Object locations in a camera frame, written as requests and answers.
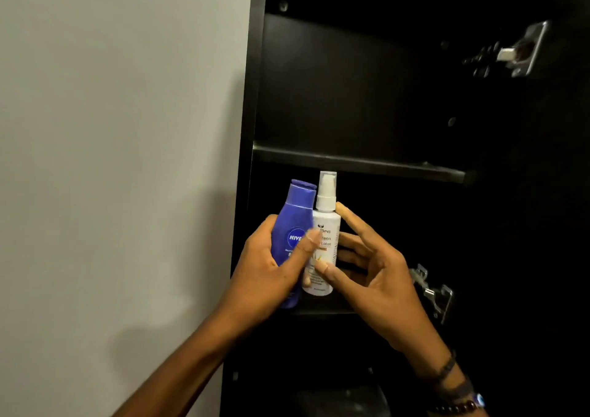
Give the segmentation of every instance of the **sunscreen lotion bottle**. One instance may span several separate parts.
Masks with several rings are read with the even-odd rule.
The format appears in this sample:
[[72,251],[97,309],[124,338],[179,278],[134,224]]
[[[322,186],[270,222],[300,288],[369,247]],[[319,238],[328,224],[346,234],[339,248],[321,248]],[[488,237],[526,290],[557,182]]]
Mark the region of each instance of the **sunscreen lotion bottle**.
[[[299,241],[305,237],[307,229],[313,227],[313,200],[316,187],[296,179],[291,180],[285,205],[278,214],[270,234],[270,254],[277,265],[281,266],[289,257]],[[301,277],[281,304],[282,309],[291,309],[299,301],[301,294]]]
[[334,212],[336,210],[336,172],[321,171],[318,185],[316,209],[313,211],[313,226],[321,231],[321,243],[305,268],[312,284],[309,287],[304,287],[303,290],[314,296],[325,296],[330,294],[333,288],[316,273],[313,264],[316,260],[336,264],[338,235],[340,234],[340,215]]

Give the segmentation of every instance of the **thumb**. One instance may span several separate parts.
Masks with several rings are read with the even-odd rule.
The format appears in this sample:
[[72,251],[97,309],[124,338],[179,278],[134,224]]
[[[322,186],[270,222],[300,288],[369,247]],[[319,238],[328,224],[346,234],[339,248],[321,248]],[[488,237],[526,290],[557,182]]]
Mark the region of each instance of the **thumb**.
[[319,229],[309,229],[291,252],[291,257],[281,265],[281,269],[288,276],[288,279],[295,282],[299,277],[299,273],[306,265],[309,257],[313,255],[313,251],[320,245],[320,234]]
[[364,293],[365,287],[350,279],[341,269],[324,260],[316,260],[315,269],[327,282],[351,303],[356,304]]

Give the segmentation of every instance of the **pump nozzle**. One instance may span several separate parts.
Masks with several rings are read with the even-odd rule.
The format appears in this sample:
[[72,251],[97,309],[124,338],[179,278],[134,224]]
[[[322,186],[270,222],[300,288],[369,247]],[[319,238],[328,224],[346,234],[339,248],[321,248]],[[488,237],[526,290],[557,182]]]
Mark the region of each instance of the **pump nozzle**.
[[336,172],[321,171],[318,185],[316,209],[323,212],[336,210]]

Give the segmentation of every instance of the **brand logo on white bottle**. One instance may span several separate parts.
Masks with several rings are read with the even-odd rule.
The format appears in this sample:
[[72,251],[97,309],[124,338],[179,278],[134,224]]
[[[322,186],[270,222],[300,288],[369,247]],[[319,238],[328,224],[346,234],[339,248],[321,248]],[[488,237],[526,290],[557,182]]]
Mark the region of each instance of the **brand logo on white bottle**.
[[295,227],[294,229],[291,229],[287,234],[287,243],[291,248],[294,248],[295,246],[297,246],[297,243],[301,241],[304,235],[305,231],[303,229],[301,229],[300,227]]

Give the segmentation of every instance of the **blue lotion bottle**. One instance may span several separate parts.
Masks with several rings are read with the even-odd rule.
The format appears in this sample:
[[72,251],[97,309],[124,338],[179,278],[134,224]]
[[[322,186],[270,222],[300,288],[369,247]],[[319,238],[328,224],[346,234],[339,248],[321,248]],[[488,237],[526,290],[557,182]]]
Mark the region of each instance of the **blue lotion bottle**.
[[[282,265],[291,256],[295,246],[305,236],[307,229],[313,227],[313,202],[316,198],[315,184],[291,180],[285,205],[278,214],[271,233],[270,253],[277,265]],[[301,278],[285,301],[282,309],[291,309],[299,301]]]

